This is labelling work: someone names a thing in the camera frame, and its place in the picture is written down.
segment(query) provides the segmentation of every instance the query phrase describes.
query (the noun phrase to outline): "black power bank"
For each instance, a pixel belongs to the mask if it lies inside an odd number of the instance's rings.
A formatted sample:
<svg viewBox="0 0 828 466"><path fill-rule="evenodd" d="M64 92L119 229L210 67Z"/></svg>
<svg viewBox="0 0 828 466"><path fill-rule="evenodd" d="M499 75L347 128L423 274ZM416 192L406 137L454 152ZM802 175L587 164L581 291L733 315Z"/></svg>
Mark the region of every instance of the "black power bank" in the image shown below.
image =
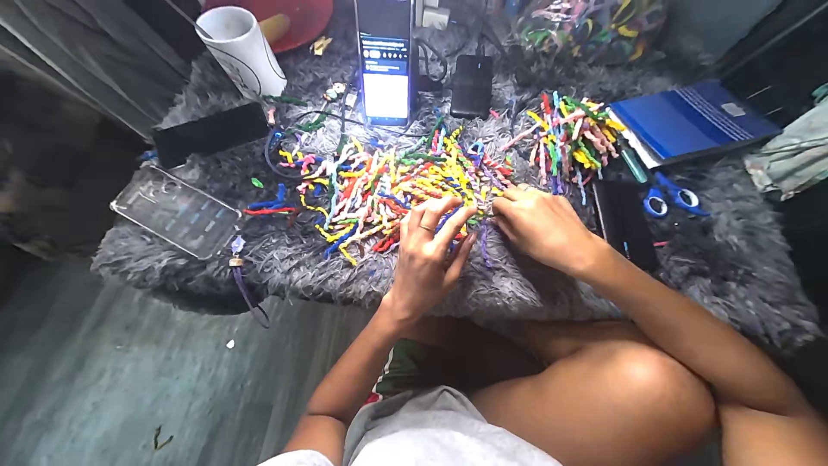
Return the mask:
<svg viewBox="0 0 828 466"><path fill-rule="evenodd" d="M152 135L161 165L177 167L191 153L217 153L267 136L262 106L255 102L189 121Z"/></svg>
<svg viewBox="0 0 828 466"><path fill-rule="evenodd" d="M638 197L638 186L626 182L595 180L595 207L604 239L639 269L658 270L656 248L644 207Z"/></svg>
<svg viewBox="0 0 828 466"><path fill-rule="evenodd" d="M451 81L451 116L487 119L492 107L493 78L492 57L458 56Z"/></svg>

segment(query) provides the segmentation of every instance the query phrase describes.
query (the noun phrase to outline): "blue scissors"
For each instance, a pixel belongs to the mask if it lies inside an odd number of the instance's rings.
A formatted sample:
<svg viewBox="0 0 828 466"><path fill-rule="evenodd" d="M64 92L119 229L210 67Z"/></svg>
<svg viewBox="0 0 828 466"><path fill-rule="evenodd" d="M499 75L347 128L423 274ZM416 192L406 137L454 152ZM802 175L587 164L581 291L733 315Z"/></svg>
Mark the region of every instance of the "blue scissors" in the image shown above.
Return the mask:
<svg viewBox="0 0 828 466"><path fill-rule="evenodd" d="M644 210L656 218L667 216L667 201L662 188L673 204L697 216L709 216L710 213L699 207L699 197L691 190L679 187L659 172L655 173L653 186L644 198Z"/></svg>

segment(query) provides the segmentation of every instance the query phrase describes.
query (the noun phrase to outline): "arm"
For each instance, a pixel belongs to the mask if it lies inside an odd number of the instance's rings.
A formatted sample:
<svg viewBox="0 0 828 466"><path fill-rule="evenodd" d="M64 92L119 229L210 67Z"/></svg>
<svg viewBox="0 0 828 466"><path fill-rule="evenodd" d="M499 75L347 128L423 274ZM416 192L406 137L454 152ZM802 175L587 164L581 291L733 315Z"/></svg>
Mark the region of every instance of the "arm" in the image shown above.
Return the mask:
<svg viewBox="0 0 828 466"><path fill-rule="evenodd" d="M448 260L446 251L476 208L460 209L439 232L433 233L440 218L460 203L457 197L427 201L414 207L401 222L400 255L391 291L365 329L322 379L284 451L313 449L331 463L342 464L345 433L368 398L388 352L400 335L439 303L460 277L474 244L474 235L467 236Z"/></svg>
<svg viewBox="0 0 828 466"><path fill-rule="evenodd" d="M729 325L586 230L565 198L516 188L494 208L498 225L519 248L593 286L664 352L712 385L728 464L828 458L821 456L828 455L825 426L790 378Z"/></svg>

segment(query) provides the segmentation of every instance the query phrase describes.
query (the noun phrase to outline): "clear phone case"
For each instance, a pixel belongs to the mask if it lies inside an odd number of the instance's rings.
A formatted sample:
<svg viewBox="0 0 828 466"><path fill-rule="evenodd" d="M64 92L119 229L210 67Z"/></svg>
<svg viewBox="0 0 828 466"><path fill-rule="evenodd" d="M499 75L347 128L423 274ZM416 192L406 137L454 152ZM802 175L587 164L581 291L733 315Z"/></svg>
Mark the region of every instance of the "clear phone case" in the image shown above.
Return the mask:
<svg viewBox="0 0 828 466"><path fill-rule="evenodd" d="M242 216L152 165L141 167L109 207L199 259L224 248Z"/></svg>

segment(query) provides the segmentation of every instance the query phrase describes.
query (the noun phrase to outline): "pile of pipe cleaners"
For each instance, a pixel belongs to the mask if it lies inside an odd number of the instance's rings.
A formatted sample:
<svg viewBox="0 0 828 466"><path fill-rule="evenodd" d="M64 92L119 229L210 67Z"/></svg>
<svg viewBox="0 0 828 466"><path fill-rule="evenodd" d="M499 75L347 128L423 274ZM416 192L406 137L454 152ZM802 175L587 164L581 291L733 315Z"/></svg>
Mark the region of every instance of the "pile of pipe cleaners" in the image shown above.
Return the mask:
<svg viewBox="0 0 828 466"><path fill-rule="evenodd" d="M615 143L626 128L609 117L604 104L586 98L573 100L559 96L557 91L552 93L552 102L546 93L541 94L542 116L531 110L526 114L534 125L500 150L509 150L531 137L529 165L538 166L541 187L550 188L552 194L569 195L569 182L580 189L581 204L585 205L584 186L595 174L603 178L601 168L609 163L610 156L619 156Z"/></svg>
<svg viewBox="0 0 828 466"><path fill-rule="evenodd" d="M539 167L542 187L551 187L553 193L563 194L565 182L573 182L583 193L583 186L592 174L597 172L600 176L602 164L608 162L609 155L618 156L613 147L616 135L612 129L620 131L623 127L601 112L602 104L558 98L557 93L552 99L554 107L543 95L543 116L527 111L535 124L500 151L507 151L532 136L530 164ZM507 153L505 157L494 158L494 154L486 152L481 140L463 148L459 142L462 129L449 133L443 117L439 117L431 136L399 152L394 147L377 147L370 153L351 137L330 160L305 155L298 151L298 144L293 152L280 149L284 159L277 164L280 171L299 169L301 177L296 178L299 182L296 190L301 205L286 201L286 187L280 183L276 200L253 203L245 213L292 214L295 219L300 211L317 211L320 215L315 228L330 243L325 257L338 250L356 265L349 246L358 245L364 252L364 242L375 239L373 251L393 250L400 240L400 222L413 206L432 197L455 196L463 200L457 210L462 206L479 209L457 235L459 240L491 216L485 209L493 197L513 186L511 156ZM271 146L268 141L265 148L268 162ZM578 163L590 174L583 176ZM307 197L311 196L314 202L308 202ZM444 216L437 230L453 213Z"/></svg>

